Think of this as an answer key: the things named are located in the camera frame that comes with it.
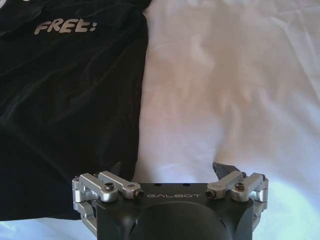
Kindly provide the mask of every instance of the silver clamp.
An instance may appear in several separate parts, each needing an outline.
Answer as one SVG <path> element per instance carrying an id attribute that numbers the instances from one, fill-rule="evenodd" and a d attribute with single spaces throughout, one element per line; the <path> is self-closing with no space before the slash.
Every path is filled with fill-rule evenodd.
<path id="1" fill-rule="evenodd" d="M 261 213 L 268 207 L 269 180 L 265 175 L 253 173 L 246 176 L 244 172 L 233 171 L 217 182 L 209 183 L 205 195 L 209 199 L 222 199 L 227 191 L 231 191 L 231 198 L 237 202 L 253 200 L 253 231 L 261 219 Z"/>
<path id="2" fill-rule="evenodd" d="M 119 192 L 126 199 L 135 200 L 144 196 L 140 184 L 126 181 L 108 171 L 94 175 L 84 173 L 72 180 L 73 209 L 80 213 L 83 224 L 95 236 L 97 220 L 92 205 L 87 201 L 100 198 L 105 203 L 114 202 Z"/>

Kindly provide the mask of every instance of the white fabric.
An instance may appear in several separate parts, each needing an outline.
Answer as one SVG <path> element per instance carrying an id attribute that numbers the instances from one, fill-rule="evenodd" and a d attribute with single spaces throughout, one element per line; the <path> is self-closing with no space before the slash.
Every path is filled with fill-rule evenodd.
<path id="1" fill-rule="evenodd" d="M 320 2 L 153 0 L 146 16 L 134 180 L 212 182 L 213 160 L 263 173 L 268 209 L 254 239 L 319 239 Z M 24 224 L 37 234 L 19 235 Z M 80 221 L 0 223 L 5 240 L 86 231 Z"/>

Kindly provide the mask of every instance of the metal joint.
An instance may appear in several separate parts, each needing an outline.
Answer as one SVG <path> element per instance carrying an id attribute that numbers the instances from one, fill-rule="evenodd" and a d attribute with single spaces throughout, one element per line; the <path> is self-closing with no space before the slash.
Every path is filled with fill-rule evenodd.
<path id="1" fill-rule="evenodd" d="M 127 199 L 141 199 L 144 192 L 140 184 L 129 182 L 108 171 L 91 175 L 89 173 L 76 176 L 72 180 L 73 209 L 81 215 L 83 224 L 97 236 L 97 219 L 93 205 L 100 198 L 102 202 L 114 202 L 119 192 Z"/>

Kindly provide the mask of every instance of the black t-shirt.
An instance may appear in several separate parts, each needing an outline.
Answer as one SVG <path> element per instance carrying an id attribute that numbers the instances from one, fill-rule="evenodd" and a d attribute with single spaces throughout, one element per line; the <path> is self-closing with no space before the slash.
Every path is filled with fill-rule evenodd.
<path id="1" fill-rule="evenodd" d="M 149 0 L 7 0 L 0 9 L 0 220 L 78 217 L 71 181 L 130 180 Z"/>

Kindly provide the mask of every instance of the clothing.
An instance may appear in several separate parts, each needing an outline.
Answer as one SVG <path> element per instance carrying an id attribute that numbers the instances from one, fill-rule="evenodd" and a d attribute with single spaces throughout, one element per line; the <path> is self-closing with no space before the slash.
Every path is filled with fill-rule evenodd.
<path id="1" fill-rule="evenodd" d="M 10 1 L 0 9 L 0 221 L 78 218 L 74 176 L 130 180 L 150 1 Z"/>

